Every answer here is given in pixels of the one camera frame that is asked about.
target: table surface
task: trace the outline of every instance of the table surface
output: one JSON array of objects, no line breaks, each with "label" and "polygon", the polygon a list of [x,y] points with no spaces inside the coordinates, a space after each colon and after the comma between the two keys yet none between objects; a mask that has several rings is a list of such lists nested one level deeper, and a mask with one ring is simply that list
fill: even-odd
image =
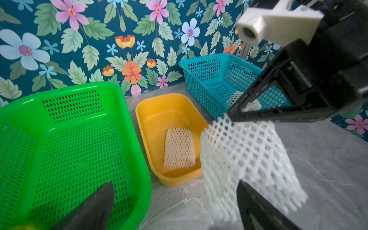
[{"label": "table surface", "polygon": [[[180,93],[194,103],[208,123],[213,119],[189,94],[185,83],[126,98],[152,178],[152,198],[138,229],[243,229],[241,221],[214,224],[200,177],[176,188],[161,184],[149,167],[135,108],[144,99]],[[368,229],[368,142],[329,121],[277,123],[301,186],[309,196],[290,220],[303,230]]]}]

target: pink flower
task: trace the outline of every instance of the pink flower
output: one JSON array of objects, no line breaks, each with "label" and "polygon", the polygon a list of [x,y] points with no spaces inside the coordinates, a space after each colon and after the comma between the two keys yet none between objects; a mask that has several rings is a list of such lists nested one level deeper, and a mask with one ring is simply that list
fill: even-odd
[{"label": "pink flower", "polygon": [[362,116],[359,114],[354,117],[355,120],[347,119],[345,120],[346,123],[351,124],[348,127],[346,127],[347,130],[354,130],[357,129],[357,132],[359,134],[362,134],[365,132],[364,129],[368,130],[368,119],[363,120]]},{"label": "pink flower", "polygon": [[217,10],[217,16],[220,15],[220,12],[225,13],[225,5],[227,4],[229,0],[216,0],[216,2],[218,4],[216,4],[213,7],[213,10],[216,11]]},{"label": "pink flower", "polygon": [[160,88],[167,86],[167,82],[169,81],[169,79],[166,78],[166,75],[163,75],[162,78],[158,77],[157,80],[159,80],[159,82],[156,84],[156,86],[159,86]]},{"label": "pink flower", "polygon": [[132,85],[132,88],[130,88],[130,92],[131,92],[132,95],[140,94],[141,93],[141,88],[139,87],[138,84]]},{"label": "pink flower", "polygon": [[167,5],[167,0],[162,0],[161,3],[160,3],[160,0],[155,0],[155,3],[151,1],[147,2],[146,6],[150,10],[154,10],[154,12],[152,12],[149,15],[149,20],[154,21],[157,17],[157,22],[161,25],[162,16],[164,16],[165,18],[169,16],[169,12],[166,9],[163,9],[166,5]]},{"label": "pink flower", "polygon": [[83,25],[89,24],[88,19],[84,15],[78,14],[84,12],[86,9],[86,4],[84,2],[78,1],[73,6],[73,0],[64,0],[65,4],[61,0],[50,1],[56,8],[62,10],[56,14],[56,20],[58,22],[64,23],[69,19],[70,27],[75,31],[79,29],[78,21]]}]

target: small blue flower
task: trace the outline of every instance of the small blue flower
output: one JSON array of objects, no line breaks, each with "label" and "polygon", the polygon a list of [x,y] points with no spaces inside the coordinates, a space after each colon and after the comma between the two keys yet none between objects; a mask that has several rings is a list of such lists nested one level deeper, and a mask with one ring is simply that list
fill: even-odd
[{"label": "small blue flower", "polygon": [[144,41],[142,41],[142,43],[137,41],[137,45],[138,45],[137,50],[141,49],[141,52],[143,51],[143,48],[146,47],[146,45],[144,45],[143,43]]},{"label": "small blue flower", "polygon": [[176,3],[179,3],[179,5],[178,5],[178,8],[180,9],[180,6],[181,7],[184,7],[184,3],[183,2],[185,2],[185,0],[176,0]]},{"label": "small blue flower", "polygon": [[26,7],[30,12],[33,12],[33,9],[28,4],[33,4],[33,0],[11,0],[15,3],[19,3],[18,10],[24,10]]},{"label": "small blue flower", "polygon": [[187,53],[188,53],[188,51],[190,50],[190,49],[188,48],[188,44],[185,44],[185,48],[184,48],[184,46],[182,46],[181,48],[183,49],[183,52],[182,52],[182,53],[184,53],[184,52],[185,52],[185,54],[187,54]]},{"label": "small blue flower", "polygon": [[56,73],[55,72],[53,72],[53,70],[54,70],[54,67],[53,66],[49,66],[48,68],[46,68],[46,66],[44,65],[44,64],[41,64],[40,65],[40,67],[41,67],[41,69],[43,69],[44,71],[40,71],[40,72],[38,72],[38,74],[39,75],[44,75],[44,74],[46,74],[46,77],[47,78],[51,78],[51,76],[50,76],[50,74],[51,75],[56,75]]},{"label": "small blue flower", "polygon": [[221,26],[224,23],[224,16],[222,16],[221,18],[219,17],[217,20],[217,25]]},{"label": "small blue flower", "polygon": [[201,10],[201,8],[198,7],[198,11],[195,12],[197,14],[197,18],[202,17],[202,12],[203,12],[203,10]]},{"label": "small blue flower", "polygon": [[265,52],[267,52],[267,54],[272,53],[272,52],[273,52],[273,50],[272,50],[271,48],[272,48],[272,45],[270,45],[269,47],[268,47],[268,46],[266,46],[266,50],[265,50]]},{"label": "small blue flower", "polygon": [[109,45],[106,45],[106,46],[107,46],[107,48],[108,48],[108,50],[107,50],[107,52],[108,52],[108,53],[110,53],[110,52],[111,52],[111,54],[112,54],[112,55],[114,55],[114,52],[115,52],[115,53],[117,53],[117,52],[118,52],[118,51],[117,51],[117,49],[115,49],[115,46],[116,46],[116,45],[115,45],[115,43],[114,43],[112,46],[109,46]]},{"label": "small blue flower", "polygon": [[174,34],[176,34],[175,38],[181,38],[181,35],[183,34],[182,32],[180,32],[180,28],[178,29],[178,32],[174,32]]},{"label": "small blue flower", "polygon": [[50,42],[49,41],[47,41],[47,40],[45,40],[45,41],[43,41],[45,44],[46,44],[46,46],[44,46],[44,47],[42,47],[42,49],[43,50],[50,50],[50,55],[53,55],[54,54],[54,51],[56,52],[56,53],[59,53],[60,51],[57,49],[57,48],[55,48],[55,47],[57,47],[58,46],[58,44],[57,43],[54,43],[54,44],[50,44]]},{"label": "small blue flower", "polygon": [[234,28],[229,31],[229,37],[233,36],[234,34]]}]

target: foam net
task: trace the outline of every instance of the foam net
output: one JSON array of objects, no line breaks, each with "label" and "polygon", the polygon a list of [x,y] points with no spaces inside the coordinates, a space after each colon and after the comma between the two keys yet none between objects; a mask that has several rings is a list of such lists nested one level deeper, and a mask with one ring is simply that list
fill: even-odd
[{"label": "foam net", "polygon": [[200,150],[209,206],[217,221],[240,218],[239,180],[284,214],[297,210],[308,198],[271,122],[231,123],[224,114],[202,133]]},{"label": "foam net", "polygon": [[189,168],[195,165],[192,133],[186,128],[166,131],[164,164],[167,168]]}]

